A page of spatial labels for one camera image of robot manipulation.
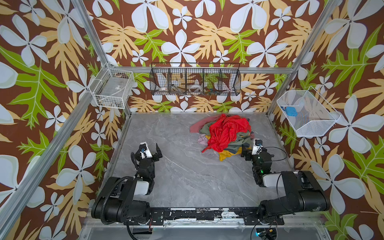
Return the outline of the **pink cloth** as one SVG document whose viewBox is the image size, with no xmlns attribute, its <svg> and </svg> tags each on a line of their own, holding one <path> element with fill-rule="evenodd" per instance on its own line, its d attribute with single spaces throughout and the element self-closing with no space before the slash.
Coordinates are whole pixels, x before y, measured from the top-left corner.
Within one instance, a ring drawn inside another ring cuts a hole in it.
<svg viewBox="0 0 384 240">
<path fill-rule="evenodd" d="M 190 126 L 190 133 L 199 133 L 199 131 L 203 128 L 204 125 L 210 122 L 215 122 L 219 117 L 220 115 L 209 116 L 198 121 L 197 123 Z"/>
</svg>

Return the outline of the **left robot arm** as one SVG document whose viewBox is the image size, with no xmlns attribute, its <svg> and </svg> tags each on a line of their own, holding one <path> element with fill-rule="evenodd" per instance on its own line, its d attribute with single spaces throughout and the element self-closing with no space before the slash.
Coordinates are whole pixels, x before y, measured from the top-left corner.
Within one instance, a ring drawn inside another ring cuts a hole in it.
<svg viewBox="0 0 384 240">
<path fill-rule="evenodd" d="M 152 153 L 146 142 L 131 153 L 136 173 L 133 177 L 110 177 L 100 191 L 91 209 L 91 216 L 104 225 L 125 223 L 132 220 L 139 225 L 150 220 L 151 207 L 148 202 L 134 200 L 135 196 L 149 195 L 155 185 L 155 162 L 162 158 L 158 145 Z"/>
</svg>

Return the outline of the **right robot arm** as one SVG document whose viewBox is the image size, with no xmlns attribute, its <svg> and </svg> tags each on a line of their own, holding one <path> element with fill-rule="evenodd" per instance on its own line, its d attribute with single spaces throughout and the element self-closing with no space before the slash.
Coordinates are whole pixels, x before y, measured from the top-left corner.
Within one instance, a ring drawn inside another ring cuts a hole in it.
<svg viewBox="0 0 384 240">
<path fill-rule="evenodd" d="M 252 163 L 256 184 L 261 188 L 276 190 L 277 198 L 261 201 L 257 218 L 262 223 L 272 222 L 283 215 L 302 212 L 324 212 L 330 209 L 331 201 L 310 171 L 282 171 L 272 173 L 271 155 L 266 148 L 242 147 L 241 156 Z"/>
</svg>

